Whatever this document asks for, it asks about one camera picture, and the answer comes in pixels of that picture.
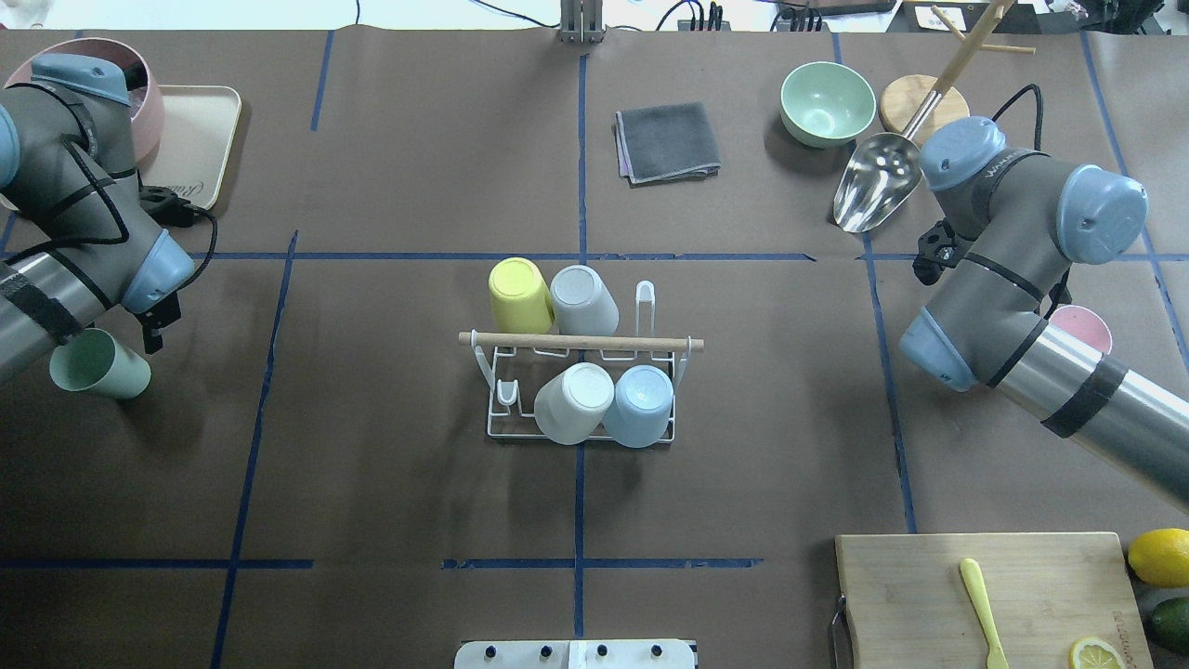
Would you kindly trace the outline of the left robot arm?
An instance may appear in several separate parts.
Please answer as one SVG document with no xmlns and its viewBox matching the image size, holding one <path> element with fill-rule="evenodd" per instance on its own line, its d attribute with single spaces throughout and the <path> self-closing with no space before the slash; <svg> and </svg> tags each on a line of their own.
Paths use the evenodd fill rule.
<svg viewBox="0 0 1189 669">
<path fill-rule="evenodd" d="M 31 67 L 1 94 L 4 198 L 46 241 L 4 261 L 4 380 L 118 307 L 155 354 L 196 270 L 143 207 L 122 68 L 64 52 Z"/>
</svg>

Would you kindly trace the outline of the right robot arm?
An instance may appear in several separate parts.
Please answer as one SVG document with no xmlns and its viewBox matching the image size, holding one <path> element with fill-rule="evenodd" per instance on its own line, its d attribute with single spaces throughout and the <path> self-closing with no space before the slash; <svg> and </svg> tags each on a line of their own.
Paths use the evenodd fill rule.
<svg viewBox="0 0 1189 669">
<path fill-rule="evenodd" d="M 1113 261 L 1135 242 L 1149 217 L 1141 183 L 1009 149 L 986 116 L 935 132 L 921 170 L 967 247 L 902 334 L 902 354 L 956 391 L 998 389 L 1053 435 L 1185 505 L 1185 400 L 1040 310 L 1075 264 Z"/>
</svg>

